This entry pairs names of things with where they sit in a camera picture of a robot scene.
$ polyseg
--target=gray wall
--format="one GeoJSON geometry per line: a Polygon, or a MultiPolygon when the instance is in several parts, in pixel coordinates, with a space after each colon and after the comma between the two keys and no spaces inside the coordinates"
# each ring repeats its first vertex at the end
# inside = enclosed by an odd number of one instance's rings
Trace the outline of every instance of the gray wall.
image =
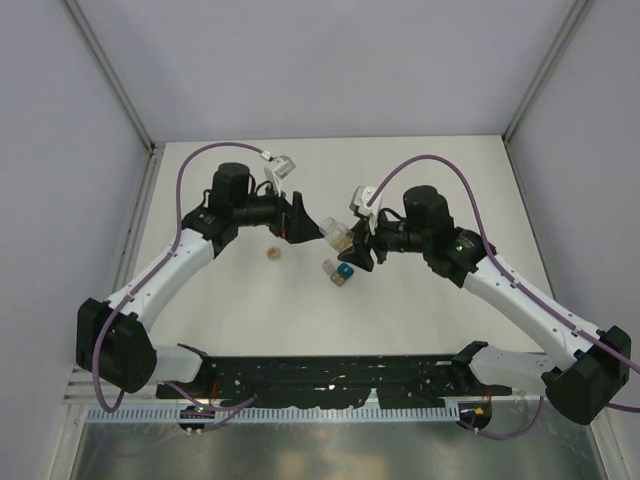
{"type": "Polygon", "coordinates": [[[28,480],[78,305],[113,281],[144,151],[58,2],[7,3],[0,65],[0,477],[28,480]]]}
{"type": "Polygon", "coordinates": [[[79,0],[163,141],[502,134],[572,0],[79,0]]]}
{"type": "MultiPolygon", "coordinates": [[[[626,329],[640,360],[640,2],[595,2],[513,154],[558,298],[626,329]]],[[[616,400],[640,406],[637,375],[616,400]]]]}

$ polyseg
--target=white table surface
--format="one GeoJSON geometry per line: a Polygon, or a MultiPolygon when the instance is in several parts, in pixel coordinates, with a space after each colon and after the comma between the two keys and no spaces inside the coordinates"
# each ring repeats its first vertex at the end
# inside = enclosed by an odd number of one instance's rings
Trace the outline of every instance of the white table surface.
{"type": "MultiPolygon", "coordinates": [[[[352,225],[348,209],[356,186],[377,185],[407,158],[433,153],[456,163],[476,194],[490,241],[507,261],[548,292],[548,284],[522,199],[498,136],[342,138],[249,141],[297,165],[285,190],[299,190],[308,213],[352,225]]],[[[144,228],[136,272],[173,238],[176,173],[185,157],[205,143],[169,143],[161,160],[144,228]]],[[[210,188],[217,165],[246,163],[258,182],[264,161],[233,148],[210,150],[194,160],[183,185],[188,212],[210,188]]],[[[397,176],[383,205],[403,213],[402,194],[428,184],[446,196],[460,226],[477,230],[469,201],[453,172],[433,162],[397,176]]],[[[539,348],[491,306],[431,272],[419,254],[389,254],[373,273],[356,270],[336,287],[321,264],[335,260],[324,240],[288,245],[266,227],[242,228],[238,238],[178,292],[156,322],[158,344],[185,343],[210,355],[349,355],[458,352],[473,340],[498,347],[539,348]],[[268,248],[282,250],[269,261],[268,248]]]]}

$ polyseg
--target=black arm mount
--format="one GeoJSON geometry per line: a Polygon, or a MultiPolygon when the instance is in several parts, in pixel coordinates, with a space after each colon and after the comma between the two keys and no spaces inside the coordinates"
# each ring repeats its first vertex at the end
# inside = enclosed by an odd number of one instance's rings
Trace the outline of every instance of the black arm mount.
{"type": "MultiPolygon", "coordinates": [[[[430,186],[413,187],[403,196],[406,218],[389,221],[384,209],[378,215],[374,235],[367,219],[361,218],[352,228],[353,247],[338,255],[368,272],[373,270],[373,250],[378,263],[389,252],[421,253],[431,270],[462,288],[468,274],[486,257],[480,235],[454,227],[447,200],[430,186]]],[[[600,331],[600,341],[627,358],[631,339],[613,326],[600,331]]],[[[486,343],[474,342],[456,357],[458,363],[469,364],[486,343]]],[[[558,368],[542,375],[545,394],[551,404],[570,420],[588,425],[629,379],[629,367],[597,346],[587,352],[575,352],[576,362],[568,369],[558,368]]]]}
{"type": "Polygon", "coordinates": [[[390,221],[382,209],[375,235],[369,231],[368,221],[361,218],[351,229],[353,247],[338,259],[371,272],[371,250],[379,264],[389,252],[421,253],[437,275],[462,287],[467,274],[475,272],[476,264],[486,256],[480,235],[454,226],[447,200],[433,187],[413,187],[402,200],[406,218],[390,221]]]}
{"type": "Polygon", "coordinates": [[[249,192],[249,168],[240,163],[223,163],[213,175],[208,202],[185,215],[182,228],[202,233],[213,243],[214,258],[238,236],[239,227],[266,225],[276,237],[291,244],[322,238],[318,225],[309,217],[302,194],[293,192],[291,203],[285,194],[268,187],[264,195],[249,192]]]}
{"type": "MultiPolygon", "coordinates": [[[[183,229],[195,230],[213,244],[214,258],[238,236],[238,228],[266,225],[276,236],[291,244],[322,238],[320,229],[309,217],[302,195],[293,192],[289,203],[284,193],[273,188],[259,195],[249,191],[249,168],[239,163],[224,163],[213,176],[208,201],[185,215],[183,229]]],[[[88,299],[78,310],[76,363],[91,371],[93,347],[105,321],[113,312],[108,302],[88,299]]],[[[144,326],[135,313],[118,314],[100,352],[100,377],[128,393],[140,390],[151,378],[157,356],[144,326]]],[[[205,358],[206,354],[193,348],[205,358]]],[[[199,385],[210,386],[211,372],[203,364],[189,390],[198,394],[199,385]]]]}

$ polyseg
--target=metal frame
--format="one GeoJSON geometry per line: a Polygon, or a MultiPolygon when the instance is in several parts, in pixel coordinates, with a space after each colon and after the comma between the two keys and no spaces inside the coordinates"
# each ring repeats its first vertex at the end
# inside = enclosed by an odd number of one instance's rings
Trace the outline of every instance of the metal frame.
{"type": "MultiPolygon", "coordinates": [[[[138,194],[129,215],[128,232],[123,242],[122,253],[114,276],[114,290],[124,285],[133,274],[134,260],[140,249],[141,233],[149,214],[151,196],[163,154],[164,144],[160,144],[146,158],[146,165],[138,185],[138,194]]],[[[112,385],[103,383],[103,389],[107,396],[118,394],[118,389],[112,385]]],[[[127,397],[127,403],[148,403],[150,400],[156,400],[155,385],[149,385],[137,392],[135,396],[127,397]]],[[[43,463],[41,478],[68,480],[80,448],[80,437],[87,413],[90,406],[95,403],[91,374],[74,367],[65,391],[60,418],[56,421],[60,434],[54,439],[50,455],[43,463]]]]}
{"type": "Polygon", "coordinates": [[[580,28],[582,21],[589,13],[591,6],[595,0],[574,0],[573,5],[569,9],[560,30],[556,33],[555,37],[551,41],[551,45],[547,49],[544,55],[542,63],[538,67],[536,74],[533,76],[531,82],[527,86],[524,96],[520,100],[518,107],[509,121],[509,126],[502,136],[505,145],[512,142],[513,137],[517,133],[520,125],[526,118],[531,107],[540,96],[540,93],[544,89],[545,85],[553,75],[558,63],[562,59],[562,56],[567,50],[567,47],[573,40],[576,32],[580,28]]]}
{"type": "Polygon", "coordinates": [[[623,425],[619,414],[609,409],[603,410],[591,423],[600,458],[609,478],[632,480],[636,478],[636,468],[628,459],[632,458],[630,442],[622,433],[623,425]]]}
{"type": "Polygon", "coordinates": [[[96,62],[98,69],[104,76],[106,82],[111,87],[113,95],[118,100],[118,103],[120,103],[120,106],[124,110],[127,119],[131,123],[131,126],[136,131],[136,134],[144,145],[144,148],[148,153],[153,153],[154,142],[151,139],[149,132],[145,128],[144,124],[142,123],[142,119],[138,115],[133,102],[129,98],[127,91],[125,90],[122,82],[120,81],[120,78],[118,77],[118,74],[111,64],[109,57],[102,48],[102,45],[100,44],[98,37],[93,31],[93,27],[89,23],[89,20],[87,20],[84,11],[76,0],[61,0],[61,3],[67,11],[71,22],[80,34],[80,37],[87,46],[89,53],[96,62]]]}

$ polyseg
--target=blue cube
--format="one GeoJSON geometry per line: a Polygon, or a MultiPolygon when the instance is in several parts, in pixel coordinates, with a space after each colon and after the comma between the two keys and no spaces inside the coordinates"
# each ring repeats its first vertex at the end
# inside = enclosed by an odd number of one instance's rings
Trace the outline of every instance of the blue cube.
{"type": "Polygon", "coordinates": [[[349,265],[347,265],[346,263],[341,263],[338,266],[338,273],[340,274],[340,276],[342,278],[344,278],[345,280],[349,280],[353,274],[355,273],[353,268],[351,268],[349,265]]]}

